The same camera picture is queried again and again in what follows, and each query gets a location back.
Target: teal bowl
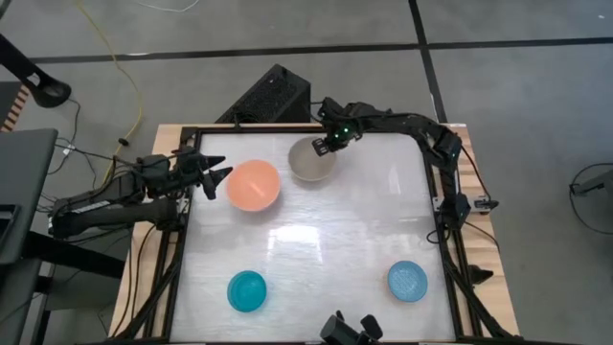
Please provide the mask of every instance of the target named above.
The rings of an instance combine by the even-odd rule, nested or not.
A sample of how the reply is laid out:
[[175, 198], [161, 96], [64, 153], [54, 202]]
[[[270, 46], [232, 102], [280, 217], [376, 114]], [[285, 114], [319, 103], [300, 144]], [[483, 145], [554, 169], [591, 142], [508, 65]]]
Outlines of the teal bowl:
[[266, 299], [266, 282], [254, 271], [242, 271], [228, 284], [228, 302], [237, 311], [254, 311]]

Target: black speaker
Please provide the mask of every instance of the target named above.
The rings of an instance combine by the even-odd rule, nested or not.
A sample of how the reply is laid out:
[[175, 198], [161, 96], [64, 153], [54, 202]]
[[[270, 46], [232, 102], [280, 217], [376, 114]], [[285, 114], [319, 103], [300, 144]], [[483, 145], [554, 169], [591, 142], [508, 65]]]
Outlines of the black speaker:
[[308, 123], [310, 83], [275, 64], [216, 122]]

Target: light blue bowl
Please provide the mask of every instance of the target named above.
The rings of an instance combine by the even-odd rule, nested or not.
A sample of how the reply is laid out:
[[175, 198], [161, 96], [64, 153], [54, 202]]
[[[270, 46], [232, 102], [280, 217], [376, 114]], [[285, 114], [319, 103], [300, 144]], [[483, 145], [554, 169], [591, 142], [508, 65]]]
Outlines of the light blue bowl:
[[387, 274], [387, 284], [397, 299], [417, 302], [428, 290], [428, 278], [418, 264], [409, 261], [395, 263]]

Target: white tabletop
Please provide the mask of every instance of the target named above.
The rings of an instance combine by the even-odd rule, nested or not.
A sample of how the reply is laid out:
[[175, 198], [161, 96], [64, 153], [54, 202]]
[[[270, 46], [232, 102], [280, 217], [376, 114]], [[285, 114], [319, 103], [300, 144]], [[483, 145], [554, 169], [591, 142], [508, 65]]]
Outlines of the white tabletop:
[[[279, 199], [260, 213], [234, 208], [225, 182], [210, 201], [193, 197], [172, 321], [172, 341], [318, 341], [328, 317], [341, 310], [376, 317], [382, 340], [454, 338], [441, 254], [425, 236], [434, 230], [422, 155], [412, 138], [369, 133], [338, 152], [326, 180], [292, 176], [287, 153], [312, 134], [204, 134], [201, 151], [225, 155], [220, 167], [250, 159], [273, 164]], [[416, 303], [398, 301], [387, 272], [398, 261], [420, 265], [428, 291]], [[234, 310], [227, 287], [242, 270], [259, 272], [266, 301]]]

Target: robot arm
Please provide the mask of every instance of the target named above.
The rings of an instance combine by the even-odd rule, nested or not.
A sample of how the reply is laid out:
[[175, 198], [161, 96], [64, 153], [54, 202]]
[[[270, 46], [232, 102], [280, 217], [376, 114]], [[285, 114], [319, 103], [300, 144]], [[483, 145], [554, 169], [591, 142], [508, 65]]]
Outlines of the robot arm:
[[199, 185], [207, 198], [215, 199], [216, 186], [232, 168], [211, 170], [225, 157], [205, 156], [193, 148], [178, 151], [173, 157], [176, 164], [172, 169], [172, 157], [147, 156], [97, 190], [57, 200], [49, 215], [49, 233], [65, 239], [94, 226], [145, 220], [158, 230], [178, 230], [184, 224], [177, 200], [189, 187]]
[[318, 116], [326, 130], [326, 138], [313, 142], [318, 155], [345, 148], [351, 140], [359, 140], [365, 131], [381, 130], [411, 136], [426, 161], [438, 168], [443, 185], [441, 215], [449, 229], [460, 229], [470, 212], [465, 195], [458, 193], [456, 172], [462, 139], [448, 127], [415, 113], [381, 111], [366, 103], [349, 103], [342, 107], [325, 98]]

